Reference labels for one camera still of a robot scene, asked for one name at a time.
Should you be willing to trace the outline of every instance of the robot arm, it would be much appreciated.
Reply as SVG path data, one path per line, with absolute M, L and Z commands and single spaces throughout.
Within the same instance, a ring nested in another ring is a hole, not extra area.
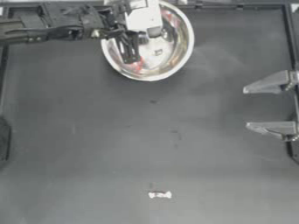
M 114 39 L 122 61 L 126 64 L 137 62 L 138 35 L 145 35 L 150 28 L 156 30 L 156 22 L 153 24 L 148 16 L 136 18 L 136 15 L 153 9 L 156 11 L 158 2 L 156 0 L 153 7 L 153 4 L 148 5 L 146 1 L 142 1 L 144 5 L 138 4 L 136 8 L 136 1 L 130 2 L 114 2 L 101 9 L 85 3 L 41 3 L 33 14 L 0 18 L 0 46 L 41 43 L 52 39 Z

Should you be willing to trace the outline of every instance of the metal bowl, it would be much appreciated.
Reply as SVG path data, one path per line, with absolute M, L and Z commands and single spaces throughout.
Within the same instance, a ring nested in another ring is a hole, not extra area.
M 124 64 L 113 39 L 101 40 L 102 53 L 109 65 L 129 79 L 158 81 L 174 74 L 192 55 L 193 31 L 182 12 L 170 4 L 160 2 L 162 33 L 158 38 L 140 41 L 141 60 Z

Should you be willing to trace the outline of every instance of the black table surface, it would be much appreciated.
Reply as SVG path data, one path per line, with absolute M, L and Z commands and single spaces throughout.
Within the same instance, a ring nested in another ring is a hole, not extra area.
M 299 166 L 245 129 L 284 120 L 292 96 L 241 94 L 290 68 L 281 12 L 185 13 L 193 53 L 158 82 L 117 74 L 97 41 L 10 47 L 1 224 L 297 221 Z

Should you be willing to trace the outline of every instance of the dark gray floor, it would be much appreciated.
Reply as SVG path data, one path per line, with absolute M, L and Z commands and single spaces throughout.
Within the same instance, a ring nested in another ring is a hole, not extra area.
M 188 16 L 192 58 L 156 83 L 117 75 L 96 41 L 12 47 L 1 224 L 297 221 L 299 166 L 244 128 L 284 120 L 292 98 L 241 94 L 290 66 L 281 15 Z M 172 199 L 149 200 L 149 190 Z

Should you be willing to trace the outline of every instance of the small white object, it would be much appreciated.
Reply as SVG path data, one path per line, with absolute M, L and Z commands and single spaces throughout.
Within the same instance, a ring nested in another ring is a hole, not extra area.
M 290 4 L 290 9 L 292 9 L 292 13 L 294 13 L 299 9 L 299 3 L 292 3 Z
M 170 199 L 173 196 L 173 194 L 168 191 L 168 192 L 149 192 L 148 193 L 148 197 L 149 199 Z

